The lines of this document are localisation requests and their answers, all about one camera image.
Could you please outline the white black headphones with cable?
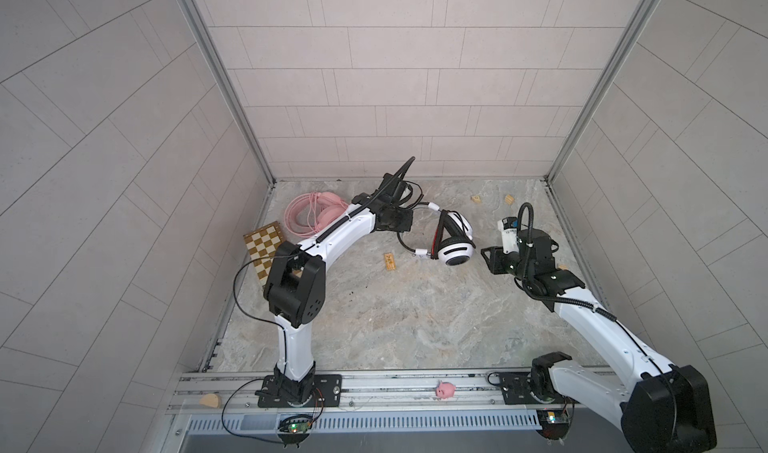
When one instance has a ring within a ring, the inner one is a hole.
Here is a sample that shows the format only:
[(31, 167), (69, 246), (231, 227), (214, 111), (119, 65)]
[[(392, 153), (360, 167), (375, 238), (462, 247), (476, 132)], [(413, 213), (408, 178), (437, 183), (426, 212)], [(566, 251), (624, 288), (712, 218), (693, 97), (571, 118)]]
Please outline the white black headphones with cable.
[(416, 207), (428, 208), (439, 214), (432, 244), (428, 249), (411, 248), (397, 233), (400, 245), (414, 256), (439, 260), (447, 266), (467, 263), (476, 250), (469, 221), (458, 211), (443, 209), (432, 202), (419, 202)]

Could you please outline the pink headphones with cable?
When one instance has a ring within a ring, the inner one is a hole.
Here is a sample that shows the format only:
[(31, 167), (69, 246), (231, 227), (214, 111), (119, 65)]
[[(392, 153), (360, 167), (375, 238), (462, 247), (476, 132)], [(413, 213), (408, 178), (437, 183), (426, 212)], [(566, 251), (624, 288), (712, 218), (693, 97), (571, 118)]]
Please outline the pink headphones with cable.
[(309, 238), (343, 216), (348, 206), (332, 192), (302, 194), (286, 207), (283, 224), (293, 235)]

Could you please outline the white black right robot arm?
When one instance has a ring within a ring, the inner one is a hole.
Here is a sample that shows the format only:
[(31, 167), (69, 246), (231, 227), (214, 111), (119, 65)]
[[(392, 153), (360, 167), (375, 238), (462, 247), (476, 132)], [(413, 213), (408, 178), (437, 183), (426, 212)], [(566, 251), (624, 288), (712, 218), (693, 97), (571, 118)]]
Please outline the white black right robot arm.
[(530, 299), (580, 333), (616, 374), (611, 382), (563, 352), (533, 360), (529, 385), (540, 403), (572, 400), (619, 429), (635, 452), (706, 452), (717, 445), (709, 385), (696, 368), (678, 366), (606, 310), (586, 284), (557, 266), (558, 243), (520, 206), (500, 222), (502, 246), (481, 254), (495, 275), (509, 274)]

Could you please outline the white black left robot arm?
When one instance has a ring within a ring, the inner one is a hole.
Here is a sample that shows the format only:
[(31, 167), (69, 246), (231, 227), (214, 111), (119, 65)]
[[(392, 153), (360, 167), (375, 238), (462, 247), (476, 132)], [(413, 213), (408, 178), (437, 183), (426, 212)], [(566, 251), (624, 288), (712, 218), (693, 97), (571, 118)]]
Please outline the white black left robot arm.
[(413, 188), (406, 174), (415, 162), (410, 157), (395, 172), (383, 176), (371, 194), (362, 193), (319, 233), (298, 244), (282, 243), (271, 262), (263, 297), (270, 319), (244, 309), (238, 298), (240, 274), (233, 278), (236, 308), (246, 317), (278, 328), (278, 360), (266, 390), (258, 395), (268, 406), (302, 407), (319, 398), (315, 386), (316, 362), (311, 351), (312, 322), (326, 299), (328, 269), (358, 240), (374, 232), (408, 231), (413, 204), (407, 205)]

